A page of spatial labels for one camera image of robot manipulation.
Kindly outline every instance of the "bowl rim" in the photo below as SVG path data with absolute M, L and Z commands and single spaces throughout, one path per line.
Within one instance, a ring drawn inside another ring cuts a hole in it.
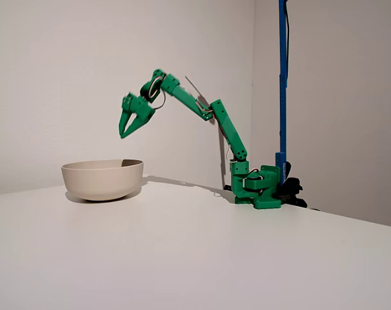
M 71 171 L 100 171 L 100 170 L 114 170 L 114 169 L 125 169 L 129 167 L 135 167 L 135 166 L 140 166 L 144 165 L 144 162 L 142 160 L 133 160 L 133 159 L 121 159 L 121 161 L 128 160 L 128 161 L 139 161 L 139 163 L 133 164 L 133 165 L 128 165 L 128 166 L 121 166 L 121 167 L 110 167 L 110 168 L 69 168 L 67 166 L 77 164 L 77 163 L 93 163 L 95 161 L 118 161 L 120 159 L 114 159 L 114 160 L 86 160 L 86 161 L 76 161 L 75 163 L 66 163 L 65 165 L 61 166 L 62 170 L 71 170 Z

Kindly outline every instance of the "table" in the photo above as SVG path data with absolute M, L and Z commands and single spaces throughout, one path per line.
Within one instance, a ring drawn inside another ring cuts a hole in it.
M 231 201 L 152 176 L 0 195 L 0 309 L 391 309 L 391 227 Z

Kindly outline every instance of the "white wall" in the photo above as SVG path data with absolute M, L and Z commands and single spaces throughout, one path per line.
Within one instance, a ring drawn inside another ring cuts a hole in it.
M 156 68 L 190 90 L 188 75 L 223 100 L 249 150 L 253 40 L 253 1 L 0 0 L 0 193 L 59 185 L 62 164 L 110 158 L 221 187 L 215 126 L 168 98 L 120 140 L 121 101 Z
M 277 1 L 257 1 L 252 161 L 279 148 Z M 288 160 L 309 207 L 391 225 L 391 0 L 290 0 Z

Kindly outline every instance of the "blue pole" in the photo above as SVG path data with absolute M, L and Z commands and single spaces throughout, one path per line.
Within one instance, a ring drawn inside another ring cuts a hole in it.
M 276 166 L 280 168 L 280 184 L 286 181 L 286 14 L 287 0 L 279 0 L 279 33 L 280 33 L 280 152 L 276 153 Z

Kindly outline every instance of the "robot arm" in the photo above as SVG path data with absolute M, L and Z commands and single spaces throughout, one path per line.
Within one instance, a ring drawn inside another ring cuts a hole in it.
M 141 88 L 139 97 L 129 93 L 123 98 L 123 112 L 119 122 L 121 138 L 127 137 L 148 123 L 158 109 L 152 108 L 150 103 L 154 102 L 161 92 L 164 95 L 166 92 L 175 97 L 205 121 L 215 117 L 234 155 L 230 162 L 230 172 L 232 175 L 231 188 L 236 196 L 236 203 L 253 203 L 256 209 L 280 207 L 281 201 L 273 198 L 280 180 L 279 167 L 263 165 L 260 170 L 250 170 L 249 162 L 246 160 L 246 148 L 221 100 L 214 101 L 209 107 L 204 106 L 180 86 L 177 78 L 160 69 L 155 70 L 151 81 Z M 136 117 L 125 130 L 132 114 L 136 114 Z

